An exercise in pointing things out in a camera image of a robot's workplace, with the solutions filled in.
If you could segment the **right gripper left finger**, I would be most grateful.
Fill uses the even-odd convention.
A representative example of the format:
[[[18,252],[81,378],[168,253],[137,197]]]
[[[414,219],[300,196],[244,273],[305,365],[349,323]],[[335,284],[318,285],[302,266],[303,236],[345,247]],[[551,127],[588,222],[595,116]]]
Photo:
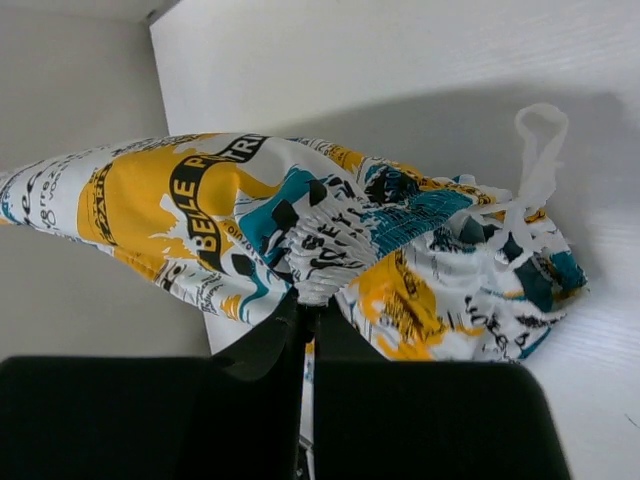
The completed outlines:
[[[297,296],[210,357],[16,356],[1,364],[5,479],[292,479]]]

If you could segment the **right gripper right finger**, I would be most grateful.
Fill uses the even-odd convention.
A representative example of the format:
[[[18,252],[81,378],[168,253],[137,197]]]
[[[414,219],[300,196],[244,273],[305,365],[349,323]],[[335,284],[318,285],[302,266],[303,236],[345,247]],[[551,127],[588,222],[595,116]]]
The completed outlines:
[[[545,394],[524,367],[390,361],[337,305],[316,314],[316,478],[570,478]]]

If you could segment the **colourful printed shorts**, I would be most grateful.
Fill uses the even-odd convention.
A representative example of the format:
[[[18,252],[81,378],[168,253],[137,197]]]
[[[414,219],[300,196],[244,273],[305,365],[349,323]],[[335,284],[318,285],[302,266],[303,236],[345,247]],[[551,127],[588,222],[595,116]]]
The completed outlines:
[[[256,326],[335,301],[390,360],[518,362],[587,279],[545,206],[569,120],[521,109],[517,192],[321,139],[203,133],[1,176],[1,220],[87,244],[200,311]]]

